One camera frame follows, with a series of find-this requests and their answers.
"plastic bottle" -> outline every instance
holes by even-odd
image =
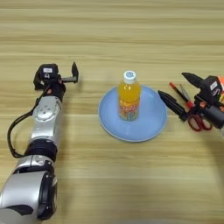
[[[134,121],[138,117],[141,86],[133,71],[126,71],[118,87],[119,116],[125,121]]]

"plate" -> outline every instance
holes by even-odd
[[[118,114],[117,88],[111,89],[101,99],[98,109],[101,126],[113,137],[128,142],[143,142],[157,136],[167,120],[167,108],[157,92],[142,86],[139,116],[128,122]]]

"table surface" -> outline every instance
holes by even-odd
[[[46,223],[224,223],[217,130],[195,133],[169,111],[158,137],[125,143],[97,116],[102,96],[128,69],[174,96],[169,81],[198,91],[182,72],[222,75],[223,10],[222,0],[1,1],[0,187],[16,163],[6,132],[39,95],[32,84],[39,65],[57,63],[68,76],[76,61],[80,82],[67,85],[56,163],[58,210]],[[31,131],[32,119],[14,130],[20,152]]]

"bottle cap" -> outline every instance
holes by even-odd
[[[136,82],[136,80],[137,80],[137,75],[134,71],[126,71],[123,74],[123,81],[126,84],[133,84]]]

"silver robot arm segment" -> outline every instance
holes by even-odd
[[[75,64],[71,81],[78,81]],[[54,163],[60,146],[66,87],[55,64],[42,65],[34,84],[35,89],[42,89],[44,93],[32,113],[34,127],[28,147],[1,191],[0,224],[39,224],[56,211]]]

